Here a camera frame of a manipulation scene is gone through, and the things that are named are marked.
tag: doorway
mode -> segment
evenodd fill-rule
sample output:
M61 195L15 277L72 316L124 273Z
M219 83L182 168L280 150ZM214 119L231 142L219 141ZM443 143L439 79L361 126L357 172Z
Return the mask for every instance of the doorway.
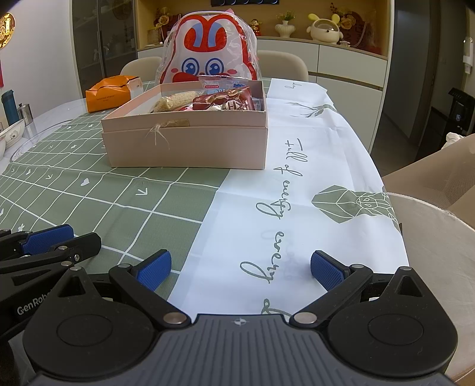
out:
M451 88L462 89L462 0L395 0L388 88L371 156L381 176L414 162L429 112L448 115Z

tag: white vase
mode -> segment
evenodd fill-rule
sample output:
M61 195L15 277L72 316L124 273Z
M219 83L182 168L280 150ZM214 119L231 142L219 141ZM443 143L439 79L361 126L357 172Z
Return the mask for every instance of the white vase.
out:
M295 32L295 26L289 24L288 20L282 20L282 24L277 24L275 30L279 33L281 38L289 38Z

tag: metal screw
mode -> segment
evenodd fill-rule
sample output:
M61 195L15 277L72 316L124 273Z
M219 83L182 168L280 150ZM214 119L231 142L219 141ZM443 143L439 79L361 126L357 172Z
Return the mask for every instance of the metal screw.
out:
M294 320L300 324L312 324L317 321L317 316L312 312L299 312L294 315Z
M181 312L169 312L163 317L163 320L168 324L181 324L186 322L186 319L186 315Z

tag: bowl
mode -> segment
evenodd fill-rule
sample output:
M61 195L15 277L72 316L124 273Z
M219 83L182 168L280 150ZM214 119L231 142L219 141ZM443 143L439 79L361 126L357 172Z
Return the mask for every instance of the bowl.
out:
M0 133L0 136L5 137L6 148L13 146L23 135L25 131L25 120L20 119L18 122L15 122L11 126L8 126L5 130Z
M0 136L0 159L3 158L3 153L5 153L6 144L7 144L7 141L5 140L5 136L4 135Z

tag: arrow print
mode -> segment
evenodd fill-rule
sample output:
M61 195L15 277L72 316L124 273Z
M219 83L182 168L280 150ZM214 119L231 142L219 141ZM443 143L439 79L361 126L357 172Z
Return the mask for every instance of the arrow print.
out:
M140 193L136 193L136 196L146 196L148 194L148 188L145 188L145 192L141 189L137 189Z

